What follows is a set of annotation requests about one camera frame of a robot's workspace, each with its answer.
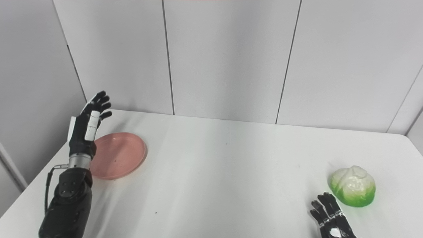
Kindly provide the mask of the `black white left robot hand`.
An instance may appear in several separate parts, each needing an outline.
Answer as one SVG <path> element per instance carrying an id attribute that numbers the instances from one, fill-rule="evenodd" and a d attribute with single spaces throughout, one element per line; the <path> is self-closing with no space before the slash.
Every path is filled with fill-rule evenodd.
<path id="1" fill-rule="evenodd" d="M 71 117 L 68 130 L 69 156 L 96 154 L 95 137 L 103 120 L 112 116 L 110 97 L 100 91 L 83 107 L 78 116 Z"/>

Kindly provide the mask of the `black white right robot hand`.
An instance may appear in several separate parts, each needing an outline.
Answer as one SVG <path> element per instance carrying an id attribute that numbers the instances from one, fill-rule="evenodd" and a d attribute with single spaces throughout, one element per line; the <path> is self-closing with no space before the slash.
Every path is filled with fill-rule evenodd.
<path id="1" fill-rule="evenodd" d="M 311 201 L 310 214 L 316 220 L 322 238 L 356 238 L 336 198 L 325 192 Z"/>

